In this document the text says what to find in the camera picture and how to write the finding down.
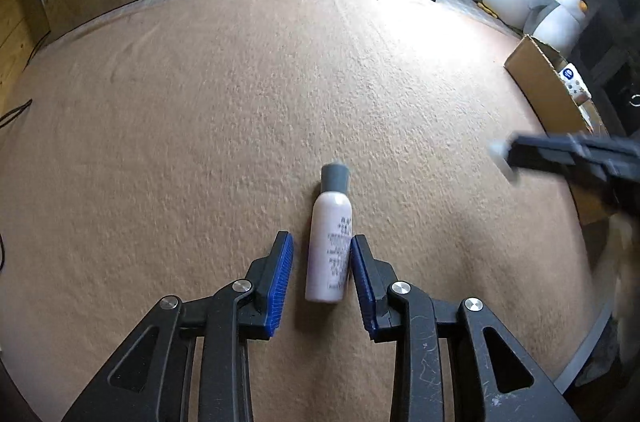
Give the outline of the small pink grey-capped bottle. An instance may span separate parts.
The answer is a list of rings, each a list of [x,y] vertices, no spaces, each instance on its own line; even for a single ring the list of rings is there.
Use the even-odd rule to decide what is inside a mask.
[[[320,194],[311,214],[305,299],[340,303],[345,294],[352,240],[349,168],[331,162],[321,168]]]

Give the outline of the small white cap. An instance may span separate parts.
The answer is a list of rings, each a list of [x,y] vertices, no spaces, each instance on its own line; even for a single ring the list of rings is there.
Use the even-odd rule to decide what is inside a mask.
[[[489,157],[506,178],[508,182],[514,184],[518,181],[518,172],[513,170],[508,162],[510,145],[506,141],[494,141],[488,146]]]

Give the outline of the white dotted tissue pack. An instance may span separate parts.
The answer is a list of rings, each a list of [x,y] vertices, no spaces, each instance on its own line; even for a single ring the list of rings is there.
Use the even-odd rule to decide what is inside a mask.
[[[588,86],[586,86],[584,79],[573,64],[566,63],[558,71],[558,76],[577,106],[582,106],[582,104],[591,100]]]

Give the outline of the brown cardboard box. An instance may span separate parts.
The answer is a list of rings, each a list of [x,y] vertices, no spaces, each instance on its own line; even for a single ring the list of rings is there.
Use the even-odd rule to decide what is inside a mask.
[[[561,81],[558,68],[564,64],[564,58],[550,46],[525,36],[504,62],[504,68],[547,134],[608,135],[593,102],[587,100],[577,105]]]

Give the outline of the small white penguin plush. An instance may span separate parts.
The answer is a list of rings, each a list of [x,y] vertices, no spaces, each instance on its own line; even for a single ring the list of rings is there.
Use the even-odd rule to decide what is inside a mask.
[[[564,57],[574,48],[587,18],[584,0],[530,0],[523,32]]]

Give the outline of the wooden slat headboard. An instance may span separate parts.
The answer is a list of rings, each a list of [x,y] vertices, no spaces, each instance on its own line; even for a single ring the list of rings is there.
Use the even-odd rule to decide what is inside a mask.
[[[50,26],[41,0],[1,0],[0,12],[0,104],[5,113],[16,81],[50,34]]]

